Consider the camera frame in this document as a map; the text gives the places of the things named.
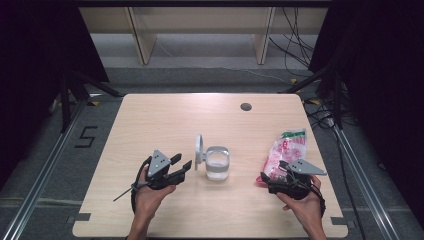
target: black round hole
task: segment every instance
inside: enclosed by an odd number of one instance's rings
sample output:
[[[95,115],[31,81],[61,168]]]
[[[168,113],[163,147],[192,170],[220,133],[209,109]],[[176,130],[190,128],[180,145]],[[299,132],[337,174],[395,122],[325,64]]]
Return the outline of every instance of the black round hole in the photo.
[[[252,110],[252,105],[250,105],[249,103],[242,103],[242,104],[240,105],[240,108],[241,108],[243,111],[250,111],[250,110]]]

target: plastic bag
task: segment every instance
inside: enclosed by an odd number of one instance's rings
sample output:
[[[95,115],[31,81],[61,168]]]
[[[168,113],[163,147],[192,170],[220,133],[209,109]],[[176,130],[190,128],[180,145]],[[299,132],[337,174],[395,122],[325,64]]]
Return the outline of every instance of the plastic bag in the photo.
[[[280,161],[292,163],[306,159],[306,129],[288,130],[275,140],[264,164],[263,172],[273,180],[285,179],[287,172],[280,169]],[[263,183],[261,177],[256,181]]]

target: table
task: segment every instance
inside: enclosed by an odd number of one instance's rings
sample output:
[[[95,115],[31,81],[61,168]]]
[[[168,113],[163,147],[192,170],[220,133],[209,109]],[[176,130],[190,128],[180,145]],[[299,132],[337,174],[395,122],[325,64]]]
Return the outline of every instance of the table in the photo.
[[[250,111],[241,104],[252,106]],[[186,180],[162,202],[148,236],[163,238],[285,238],[306,237],[292,212],[266,188],[255,184],[268,152],[289,129],[306,128],[307,160],[325,169],[300,98],[295,94],[128,94],[116,116],[80,214],[78,237],[126,236],[133,212],[129,188],[141,163],[159,149],[168,157],[182,153],[176,171],[189,160]],[[194,170],[197,134],[204,150],[225,146],[230,151],[229,177],[223,182],[206,177],[205,164]],[[346,225],[328,176],[319,176],[327,210],[323,217],[328,237],[347,235]]]

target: wooden table top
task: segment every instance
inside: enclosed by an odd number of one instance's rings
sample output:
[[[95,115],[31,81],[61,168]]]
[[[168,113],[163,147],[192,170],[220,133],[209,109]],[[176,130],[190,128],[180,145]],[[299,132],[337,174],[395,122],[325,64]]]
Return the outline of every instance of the wooden table top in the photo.
[[[249,103],[250,111],[241,104]],[[170,172],[193,160],[185,182],[162,202],[148,236],[164,238],[285,238],[306,237],[291,211],[256,184],[274,141],[286,130],[305,128],[306,160],[325,169],[300,98],[295,94],[129,94],[119,109],[80,214],[78,237],[119,237],[129,233],[133,212],[130,187],[142,162],[154,149],[166,156],[182,153]],[[214,145],[230,152],[229,176],[216,182],[206,177],[205,163],[194,170],[197,134],[204,151]],[[323,217],[328,237],[345,237],[346,225],[328,176],[319,176],[327,210]]]

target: hand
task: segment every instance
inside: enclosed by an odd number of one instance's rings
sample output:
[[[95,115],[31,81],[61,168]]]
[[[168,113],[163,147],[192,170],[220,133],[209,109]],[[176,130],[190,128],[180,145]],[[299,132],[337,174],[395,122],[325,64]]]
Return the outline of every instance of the hand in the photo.
[[[144,167],[140,180],[144,181],[148,166]],[[167,186],[161,190],[153,190],[149,187],[142,187],[136,195],[136,212],[131,225],[131,231],[127,237],[128,240],[144,240],[147,236],[147,229],[150,221],[155,216],[162,200],[176,189],[175,185]]]
[[[316,176],[311,175],[311,180],[318,189],[321,188],[321,181]],[[301,200],[295,200],[281,192],[277,193],[277,197],[286,204],[284,211],[293,211],[311,240],[327,239],[322,228],[320,200],[315,193],[310,192]]]

